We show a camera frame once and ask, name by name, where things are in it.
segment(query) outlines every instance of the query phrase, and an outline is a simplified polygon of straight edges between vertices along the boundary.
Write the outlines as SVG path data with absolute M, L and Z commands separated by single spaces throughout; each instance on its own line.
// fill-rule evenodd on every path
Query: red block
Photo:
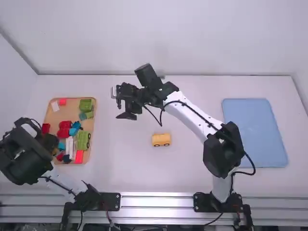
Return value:
M 49 133 L 49 130 L 50 130 L 50 124 L 43 124 L 42 125 L 42 133 L 43 134 Z
M 65 152 L 60 152 L 60 154 L 58 154 L 58 155 L 56 156 L 57 160 L 58 160 L 58 161 L 63 161 L 63 156 L 64 156 L 64 154 L 65 154 Z
M 69 128 L 61 128 L 57 132 L 57 137 L 60 139 L 66 139 L 69 137 Z
M 66 99 L 59 99 L 59 105 L 65 106 L 66 105 Z
M 82 164 L 83 150 L 78 150 L 75 156 L 75 164 Z
M 72 127 L 72 121 L 62 121 L 59 123 L 59 128 L 71 128 Z

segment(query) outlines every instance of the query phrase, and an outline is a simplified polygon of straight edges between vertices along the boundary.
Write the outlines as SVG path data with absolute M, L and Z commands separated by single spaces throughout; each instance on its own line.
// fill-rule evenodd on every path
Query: green block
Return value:
M 92 100 L 91 99 L 80 100 L 79 109 L 82 112 L 90 112 L 92 110 Z
M 94 117 L 93 112 L 86 112 L 85 114 L 86 114 L 87 119 L 92 119 Z
M 87 150 L 90 147 L 91 134 L 87 131 L 80 130 L 77 133 L 77 149 Z

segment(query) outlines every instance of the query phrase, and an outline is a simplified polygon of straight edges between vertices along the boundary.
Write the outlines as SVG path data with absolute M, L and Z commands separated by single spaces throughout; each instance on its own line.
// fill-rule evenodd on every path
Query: white tabletop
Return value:
M 162 128 L 146 111 L 137 121 L 115 119 L 123 110 L 118 110 L 110 98 L 110 87 L 123 81 L 139 86 L 135 76 L 38 77 L 26 116 L 39 122 L 54 97 L 97 99 L 89 162 L 83 166 L 60 166 L 59 170 L 105 191 L 210 191 L 212 178 L 202 161 L 202 144 L 176 118 L 163 113 Z M 225 98 L 268 99 L 289 164 L 285 168 L 258 168 L 253 177 L 238 175 L 235 189 L 246 195 L 308 194 L 308 118 L 291 77 L 167 76 L 166 81 L 173 82 L 190 101 L 221 121 L 221 102 Z M 153 113 L 159 115 L 159 110 L 153 109 Z M 155 132 L 170 132 L 172 145 L 153 148 L 151 135 Z

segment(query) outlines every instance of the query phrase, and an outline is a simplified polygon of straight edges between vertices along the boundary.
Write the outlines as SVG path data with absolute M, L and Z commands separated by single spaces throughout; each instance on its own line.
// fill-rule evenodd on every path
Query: yellow toy car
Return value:
M 169 146 L 171 144 L 171 135 L 169 133 L 154 134 L 152 136 L 152 145 L 154 147 Z

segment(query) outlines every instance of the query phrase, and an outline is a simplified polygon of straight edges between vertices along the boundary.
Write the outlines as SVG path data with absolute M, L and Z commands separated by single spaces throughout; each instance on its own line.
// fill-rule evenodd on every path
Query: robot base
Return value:
M 237 193 L 221 203 L 211 193 L 197 192 L 193 195 L 193 209 L 197 213 L 241 213 L 244 208 L 242 196 Z

